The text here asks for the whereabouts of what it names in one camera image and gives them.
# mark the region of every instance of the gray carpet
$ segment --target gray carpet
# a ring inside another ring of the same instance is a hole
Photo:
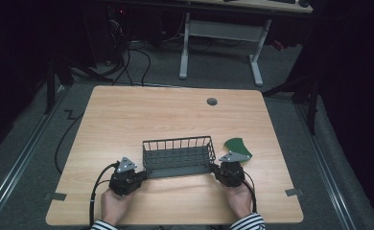
[[[285,81],[301,47],[289,48],[278,52],[266,46],[260,56],[259,65],[265,85],[254,85],[247,55],[254,47],[252,43],[239,46],[226,46],[220,43],[193,44],[190,53],[190,65],[187,80],[178,78],[180,50],[178,43],[166,43],[161,48],[149,44],[132,44],[133,48],[142,47],[152,61],[145,78],[147,83],[177,85],[185,87],[257,89],[266,91]],[[139,82],[148,67],[148,59],[141,53],[130,52],[129,76]],[[119,80],[119,85],[129,84],[126,75]],[[84,112],[90,93],[95,85],[102,84],[92,79],[76,78],[61,101],[56,113],[51,118],[44,134],[39,139],[35,153],[25,172],[19,179],[11,196],[0,212],[0,229],[80,229],[80,226],[49,226],[45,217],[50,200],[45,200],[47,193],[55,191],[59,174],[54,166],[55,151],[62,135],[73,123],[68,119],[66,110],[72,110],[72,116]],[[0,147],[0,185],[12,168],[20,151],[35,130],[45,109],[45,87],[22,115],[16,120],[13,130]],[[266,98],[267,107],[276,131],[279,144],[292,177],[294,187],[301,189],[304,195],[299,197],[304,220],[297,224],[268,224],[268,229],[342,229],[327,188],[321,179],[314,149],[308,132],[302,125],[290,95],[278,94]],[[374,229],[374,212],[364,196],[361,186],[343,157],[329,121],[324,113],[323,104],[319,103],[316,116],[318,142],[332,167],[333,175],[349,205],[356,229]],[[58,151],[58,164],[63,168],[71,145],[74,141],[77,123],[68,132]],[[126,229],[154,229],[157,226],[131,226]],[[165,226],[166,229],[207,229],[205,226]]]

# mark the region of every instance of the wooden table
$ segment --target wooden table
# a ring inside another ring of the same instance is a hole
[[[232,7],[243,7],[243,8],[254,8],[262,10],[272,10],[281,12],[313,12],[313,8],[308,6],[307,8],[300,7],[298,5],[298,0],[294,4],[281,3],[269,0],[239,0],[224,2],[223,0],[186,0],[189,2],[196,3],[207,3],[207,4],[217,4],[222,6],[232,6]]]
[[[217,105],[207,104],[215,98]],[[223,143],[241,137],[253,154],[243,164],[256,187],[266,222],[300,222],[303,214],[262,94],[254,90],[97,86],[47,214],[51,225],[88,223],[89,198],[100,172],[127,156],[142,168],[142,142],[210,135],[217,158]],[[103,179],[109,179],[108,171]],[[97,191],[96,219],[101,216]],[[147,180],[137,190],[124,224],[227,224],[236,218],[213,174]]]

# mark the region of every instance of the black and white striped shirt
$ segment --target black and white striped shirt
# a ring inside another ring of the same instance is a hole
[[[117,228],[101,221],[95,221],[94,225],[92,225],[92,230],[118,230]],[[262,217],[257,214],[251,214],[246,218],[241,218],[240,220],[236,221],[234,224],[231,225],[230,230],[265,230],[265,222]]]

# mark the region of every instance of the wire basket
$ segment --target wire basket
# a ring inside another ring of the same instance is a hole
[[[143,142],[143,166],[148,178],[210,173],[216,156],[210,136]]]

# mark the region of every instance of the green object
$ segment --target green object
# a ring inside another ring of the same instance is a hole
[[[247,148],[244,145],[244,140],[242,138],[229,139],[225,142],[224,145],[230,151],[252,157],[252,153],[250,153],[250,151],[247,150]]]

